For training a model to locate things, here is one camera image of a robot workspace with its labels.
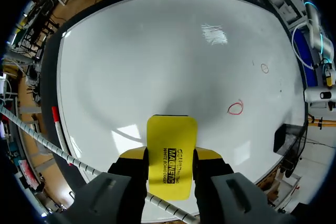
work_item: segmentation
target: wooden floor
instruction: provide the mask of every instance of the wooden floor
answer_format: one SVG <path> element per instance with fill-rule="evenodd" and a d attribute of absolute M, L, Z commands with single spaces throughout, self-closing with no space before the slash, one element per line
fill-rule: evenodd
<path fill-rule="evenodd" d="M 80 11 L 86 9 L 87 7 L 93 5 L 95 2 L 100 0 L 69 0 L 66 6 L 58 4 L 51 16 L 52 20 L 62 25 L 66 20 L 75 16 Z M 22 78 L 19 87 L 18 87 L 18 101 L 20 106 L 35 106 L 31 94 L 27 94 L 27 85 L 25 84 L 25 78 Z M 43 118 L 41 114 L 37 114 L 39 120 L 40 131 L 43 136 L 47 136 L 46 129 L 43 124 Z M 28 122 L 32 121 L 30 114 L 22 114 L 22 121 Z M 33 155 L 38 152 L 38 148 L 34 139 L 29 135 L 24 133 L 24 141 L 26 144 L 27 151 L 30 155 Z M 33 156 L 31 161 L 33 166 L 36 167 L 45 161 L 52 158 L 52 155 L 37 155 Z M 56 164 L 53 164 L 46 170 L 41 172 L 46 180 L 45 190 L 47 194 L 58 204 L 63 204 L 66 207 L 69 207 L 73 200 L 69 196 L 71 191 L 69 185 L 65 181 L 61 171 L 59 170 Z"/>

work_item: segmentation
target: red marker drawing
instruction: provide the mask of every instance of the red marker drawing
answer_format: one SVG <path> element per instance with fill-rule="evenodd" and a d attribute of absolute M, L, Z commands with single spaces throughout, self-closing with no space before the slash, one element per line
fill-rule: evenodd
<path fill-rule="evenodd" d="M 239 102 L 235 102 L 234 104 L 232 104 L 228 109 L 227 109 L 227 113 L 229 113 L 230 115 L 240 115 L 244 109 L 244 104 L 243 104 L 243 101 L 242 100 L 238 100 Z M 230 109 L 233 107 L 233 106 L 240 106 L 241 110 L 240 112 L 238 113 L 234 113 L 234 112 L 231 112 Z"/>

